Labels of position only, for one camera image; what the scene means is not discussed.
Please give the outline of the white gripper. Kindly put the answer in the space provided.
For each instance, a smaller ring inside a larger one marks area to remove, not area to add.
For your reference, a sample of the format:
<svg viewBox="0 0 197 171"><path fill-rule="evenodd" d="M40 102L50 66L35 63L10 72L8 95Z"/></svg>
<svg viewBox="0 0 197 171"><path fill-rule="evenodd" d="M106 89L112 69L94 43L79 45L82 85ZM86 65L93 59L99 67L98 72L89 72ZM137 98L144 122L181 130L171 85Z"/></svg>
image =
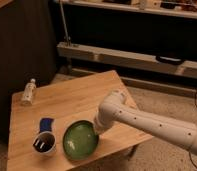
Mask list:
<svg viewBox="0 0 197 171"><path fill-rule="evenodd" d="M113 124L114 121L111 117L101 113L96 114L93 120L93 128L97 135L103 134L105 131L110 129Z"/></svg>

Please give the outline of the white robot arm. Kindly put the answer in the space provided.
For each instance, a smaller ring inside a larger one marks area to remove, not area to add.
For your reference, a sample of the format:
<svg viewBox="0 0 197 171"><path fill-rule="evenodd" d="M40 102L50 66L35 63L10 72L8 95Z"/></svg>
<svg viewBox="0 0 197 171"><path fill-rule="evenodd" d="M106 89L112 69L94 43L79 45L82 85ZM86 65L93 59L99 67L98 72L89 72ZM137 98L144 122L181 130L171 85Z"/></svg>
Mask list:
<svg viewBox="0 0 197 171"><path fill-rule="evenodd" d="M128 107L123 91L110 92L99 104L94 130L103 134L115 121L142 130L197 155L197 124Z"/></svg>

